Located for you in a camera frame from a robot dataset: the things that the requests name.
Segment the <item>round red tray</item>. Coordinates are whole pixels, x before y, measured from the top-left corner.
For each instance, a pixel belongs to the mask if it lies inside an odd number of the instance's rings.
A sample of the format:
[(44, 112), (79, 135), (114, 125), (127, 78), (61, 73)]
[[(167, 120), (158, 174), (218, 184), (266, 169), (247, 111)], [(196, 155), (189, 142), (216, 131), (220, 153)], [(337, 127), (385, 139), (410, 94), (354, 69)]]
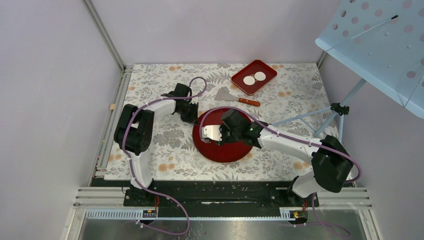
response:
[[(205, 119), (203, 126), (222, 124), (222, 115), (230, 110), (228, 107), (212, 111)], [(247, 146), (242, 142), (227, 143), (217, 145), (210, 141), (205, 143), (199, 135), (199, 126), (195, 125), (192, 129), (192, 138), (195, 148), (205, 158), (217, 163), (236, 162), (245, 157), (251, 150), (252, 146)]]

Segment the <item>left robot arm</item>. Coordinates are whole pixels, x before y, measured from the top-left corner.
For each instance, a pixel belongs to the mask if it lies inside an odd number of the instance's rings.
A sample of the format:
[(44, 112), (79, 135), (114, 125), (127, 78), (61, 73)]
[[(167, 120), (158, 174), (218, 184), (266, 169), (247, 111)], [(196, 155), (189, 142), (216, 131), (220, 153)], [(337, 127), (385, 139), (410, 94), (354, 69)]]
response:
[(122, 109), (113, 140), (129, 157), (130, 183), (138, 188), (135, 197), (144, 206), (152, 204), (155, 195), (172, 198), (149, 188), (153, 176), (146, 151), (153, 138), (154, 121), (177, 113), (183, 122), (198, 126), (199, 104), (192, 101), (196, 97), (189, 86), (178, 83), (173, 91), (161, 95), (157, 100), (141, 107), (126, 104)]

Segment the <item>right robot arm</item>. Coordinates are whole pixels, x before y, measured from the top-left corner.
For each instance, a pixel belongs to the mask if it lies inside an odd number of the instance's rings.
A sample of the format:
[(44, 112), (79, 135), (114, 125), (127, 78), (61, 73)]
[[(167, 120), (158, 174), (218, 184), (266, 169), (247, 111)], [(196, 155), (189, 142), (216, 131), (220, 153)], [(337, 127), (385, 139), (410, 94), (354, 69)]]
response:
[(218, 145), (241, 142), (259, 149), (270, 149), (290, 155), (311, 165), (312, 170), (295, 177), (287, 191), (287, 201), (301, 205), (309, 195), (328, 191), (338, 193), (353, 168), (353, 162), (336, 137), (308, 138), (278, 131), (259, 120), (249, 121), (244, 114), (229, 109), (221, 117), (222, 123), (205, 127), (202, 134), (212, 131)]

